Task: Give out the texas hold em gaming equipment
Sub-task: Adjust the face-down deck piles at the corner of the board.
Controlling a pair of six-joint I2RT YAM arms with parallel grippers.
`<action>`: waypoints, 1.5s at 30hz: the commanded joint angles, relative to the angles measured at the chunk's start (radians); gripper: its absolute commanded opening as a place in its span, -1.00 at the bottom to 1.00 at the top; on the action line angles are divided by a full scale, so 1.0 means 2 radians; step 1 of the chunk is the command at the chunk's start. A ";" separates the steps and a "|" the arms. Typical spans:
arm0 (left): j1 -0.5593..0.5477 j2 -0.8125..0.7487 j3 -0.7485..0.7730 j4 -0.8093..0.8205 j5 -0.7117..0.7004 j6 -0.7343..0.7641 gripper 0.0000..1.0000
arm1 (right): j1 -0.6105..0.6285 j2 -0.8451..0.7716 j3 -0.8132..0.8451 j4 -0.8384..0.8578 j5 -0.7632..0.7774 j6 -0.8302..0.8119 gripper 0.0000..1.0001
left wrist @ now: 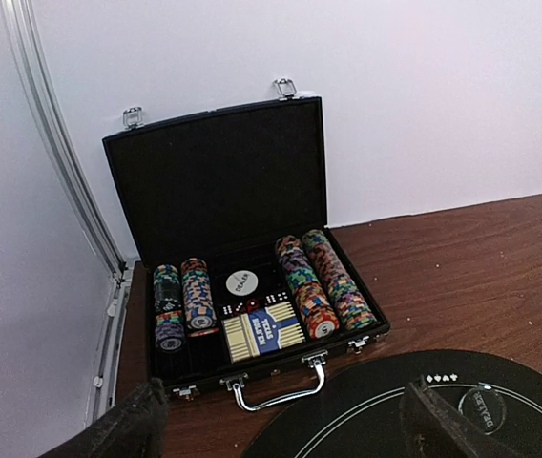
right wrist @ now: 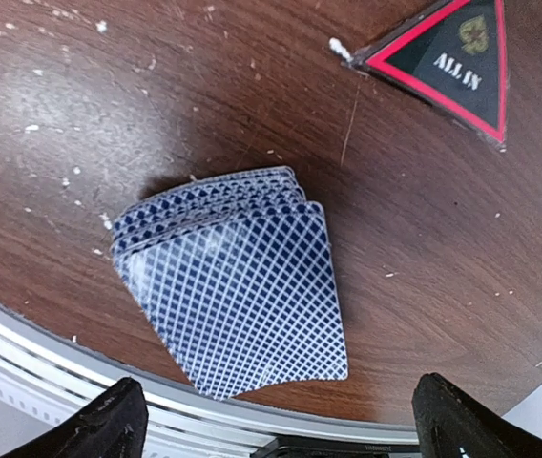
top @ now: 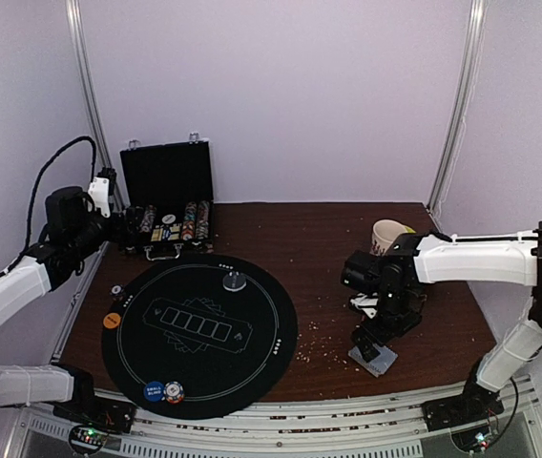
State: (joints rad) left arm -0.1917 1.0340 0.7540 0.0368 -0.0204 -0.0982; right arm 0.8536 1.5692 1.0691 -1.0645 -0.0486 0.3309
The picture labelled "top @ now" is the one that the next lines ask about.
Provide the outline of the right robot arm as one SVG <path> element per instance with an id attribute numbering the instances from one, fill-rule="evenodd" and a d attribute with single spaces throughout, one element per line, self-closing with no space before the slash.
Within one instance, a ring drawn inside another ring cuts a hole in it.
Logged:
<path id="1" fill-rule="evenodd" d="M 528 286 L 531 306 L 518 324 L 473 368 L 455 400 L 461 420 L 476 420 L 498 392 L 542 348 L 542 221 L 508 235 L 459 237 L 403 233 L 380 255 L 354 252 L 341 281 L 356 291 L 351 306 L 364 316 L 352 333 L 351 357 L 374 375 L 395 361 L 387 344 L 421 322 L 413 301 L 429 284 L 490 281 Z"/>

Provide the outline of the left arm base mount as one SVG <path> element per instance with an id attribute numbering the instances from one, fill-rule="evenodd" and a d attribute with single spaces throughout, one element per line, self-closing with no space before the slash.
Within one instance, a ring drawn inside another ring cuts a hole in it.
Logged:
<path id="1" fill-rule="evenodd" d="M 95 394 L 75 394 L 69 401 L 52 402 L 52 413 L 105 432 L 129 433 L 136 415 L 136 406 Z"/>

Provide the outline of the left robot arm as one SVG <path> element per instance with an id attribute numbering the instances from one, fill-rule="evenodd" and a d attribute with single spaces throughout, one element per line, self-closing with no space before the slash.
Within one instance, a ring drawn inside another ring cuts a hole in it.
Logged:
<path id="1" fill-rule="evenodd" d="M 92 168 L 87 189 L 71 186 L 46 199 L 47 222 L 37 242 L 25 239 L 0 271 L 0 327 L 31 302 L 83 272 L 107 241 L 124 241 L 124 217 L 113 210 L 116 171 Z M 94 393 L 93 376 L 66 364 L 0 365 L 0 407 L 50 404 L 56 415 L 108 431 L 128 432 L 136 408 Z"/>

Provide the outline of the orange big blind button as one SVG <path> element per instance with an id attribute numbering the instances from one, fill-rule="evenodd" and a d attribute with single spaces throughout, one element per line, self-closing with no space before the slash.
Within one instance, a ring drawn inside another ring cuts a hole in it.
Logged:
<path id="1" fill-rule="evenodd" d="M 121 322 L 121 316 L 116 312 L 108 313 L 103 318 L 103 326 L 106 329 L 116 329 L 117 327 L 119 327 L 120 322 Z"/>

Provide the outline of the blue small blind button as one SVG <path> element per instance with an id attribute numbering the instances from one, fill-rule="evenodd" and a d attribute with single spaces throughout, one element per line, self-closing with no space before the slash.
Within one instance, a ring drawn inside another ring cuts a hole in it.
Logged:
<path id="1" fill-rule="evenodd" d="M 143 387 L 143 397 L 147 402 L 157 403 L 165 399 L 165 384 L 152 381 Z"/>

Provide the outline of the grey ridged card holder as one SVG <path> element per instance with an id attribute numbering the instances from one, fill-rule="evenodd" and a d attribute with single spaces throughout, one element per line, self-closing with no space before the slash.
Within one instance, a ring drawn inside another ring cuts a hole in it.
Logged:
<path id="1" fill-rule="evenodd" d="M 357 346 L 348 351 L 348 356 L 373 376 L 380 377 L 387 373 L 397 360 L 398 355 L 386 346 L 374 344 L 373 349 L 377 351 L 377 354 L 368 362 L 364 359 L 361 350 Z"/>

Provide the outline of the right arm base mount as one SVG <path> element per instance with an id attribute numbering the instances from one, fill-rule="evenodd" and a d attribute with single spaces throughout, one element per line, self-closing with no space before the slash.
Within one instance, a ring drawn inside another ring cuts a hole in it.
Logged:
<path id="1" fill-rule="evenodd" d="M 460 427 L 505 411 L 497 397 L 460 394 L 422 404 L 428 431 Z"/>

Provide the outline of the red poker chip stack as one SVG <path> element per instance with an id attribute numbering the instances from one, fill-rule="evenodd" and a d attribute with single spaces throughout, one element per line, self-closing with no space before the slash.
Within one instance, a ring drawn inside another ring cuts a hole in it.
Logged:
<path id="1" fill-rule="evenodd" d="M 164 386 L 164 398 L 170 404 L 181 403 L 184 399 L 184 388 L 181 383 L 172 381 Z"/>

